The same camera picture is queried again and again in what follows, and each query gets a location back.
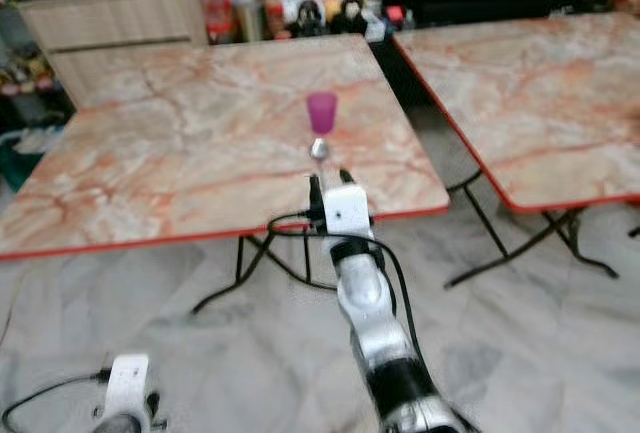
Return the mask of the steel spoon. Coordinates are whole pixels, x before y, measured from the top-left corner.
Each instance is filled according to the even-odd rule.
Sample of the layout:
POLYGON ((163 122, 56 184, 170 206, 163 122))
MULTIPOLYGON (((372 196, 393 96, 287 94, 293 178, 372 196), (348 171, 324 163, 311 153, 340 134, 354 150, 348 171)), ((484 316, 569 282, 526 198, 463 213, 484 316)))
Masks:
POLYGON ((328 159, 330 155, 328 142, 326 142, 323 137, 317 137, 317 139, 312 142, 308 151, 310 151, 311 158, 314 159, 316 165, 317 180, 319 180, 320 183, 324 183, 326 159, 328 159))

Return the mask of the purple plastic cup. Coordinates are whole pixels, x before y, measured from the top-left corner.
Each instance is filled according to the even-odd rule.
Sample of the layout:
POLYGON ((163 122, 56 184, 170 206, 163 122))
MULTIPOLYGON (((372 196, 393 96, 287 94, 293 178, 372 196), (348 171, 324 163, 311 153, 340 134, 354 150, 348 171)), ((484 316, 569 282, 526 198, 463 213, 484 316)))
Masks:
POLYGON ((311 93, 306 96, 308 121, 317 136, 329 135, 337 122, 338 98, 334 93, 311 93))

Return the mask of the black plush figure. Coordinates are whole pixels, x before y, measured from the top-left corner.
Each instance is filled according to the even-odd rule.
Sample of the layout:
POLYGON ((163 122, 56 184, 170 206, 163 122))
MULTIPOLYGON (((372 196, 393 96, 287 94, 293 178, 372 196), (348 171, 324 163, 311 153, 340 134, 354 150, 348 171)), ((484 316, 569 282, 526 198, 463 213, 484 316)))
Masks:
POLYGON ((333 34, 357 34, 364 36, 369 23, 362 17, 361 0, 342 0, 340 12, 333 18, 330 27, 333 34))
POLYGON ((315 0, 302 0, 298 4, 294 22, 288 30, 292 37, 316 37, 326 34, 324 9, 315 0))

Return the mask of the small red jar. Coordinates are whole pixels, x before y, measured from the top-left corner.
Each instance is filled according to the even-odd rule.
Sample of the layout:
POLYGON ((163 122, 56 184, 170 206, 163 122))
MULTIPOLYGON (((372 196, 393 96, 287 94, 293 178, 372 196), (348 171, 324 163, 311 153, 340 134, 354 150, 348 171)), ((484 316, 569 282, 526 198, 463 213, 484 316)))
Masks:
POLYGON ((285 34, 284 9, 282 4, 266 4, 264 7, 270 39, 279 39, 285 34))

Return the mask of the stainless steel tumbler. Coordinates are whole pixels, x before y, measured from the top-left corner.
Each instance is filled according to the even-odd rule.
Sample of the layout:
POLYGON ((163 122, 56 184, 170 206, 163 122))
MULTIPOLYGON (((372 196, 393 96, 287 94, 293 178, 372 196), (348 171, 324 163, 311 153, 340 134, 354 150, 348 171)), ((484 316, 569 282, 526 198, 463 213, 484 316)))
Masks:
POLYGON ((243 43, 264 40, 264 7, 261 0, 233 0, 233 5, 243 43))

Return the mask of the light wooden drawer cabinet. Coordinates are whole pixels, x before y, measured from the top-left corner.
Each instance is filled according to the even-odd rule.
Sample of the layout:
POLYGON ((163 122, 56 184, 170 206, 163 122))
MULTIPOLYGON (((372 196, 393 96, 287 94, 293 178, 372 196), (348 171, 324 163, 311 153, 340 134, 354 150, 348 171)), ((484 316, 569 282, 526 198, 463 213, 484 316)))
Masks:
POLYGON ((17 8, 76 107, 93 52, 207 44, 200 0, 22 0, 17 8))

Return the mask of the green plastic bin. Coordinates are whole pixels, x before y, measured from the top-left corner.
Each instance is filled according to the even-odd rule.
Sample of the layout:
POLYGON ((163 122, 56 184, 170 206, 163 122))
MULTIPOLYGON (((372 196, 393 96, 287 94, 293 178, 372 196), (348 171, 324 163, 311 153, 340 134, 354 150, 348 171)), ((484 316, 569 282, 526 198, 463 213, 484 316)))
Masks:
POLYGON ((60 126, 22 128, 0 135, 0 173, 15 194, 31 176, 51 145, 58 140, 60 126))

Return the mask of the glass display shelf with toys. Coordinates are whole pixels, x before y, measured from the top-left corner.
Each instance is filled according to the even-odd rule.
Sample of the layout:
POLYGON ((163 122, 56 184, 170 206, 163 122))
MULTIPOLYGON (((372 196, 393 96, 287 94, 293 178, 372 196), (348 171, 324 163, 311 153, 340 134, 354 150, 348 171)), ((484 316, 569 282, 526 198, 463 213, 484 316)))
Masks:
POLYGON ((1 94, 0 131, 64 125, 59 89, 20 17, 17 0, 0 0, 1 94))

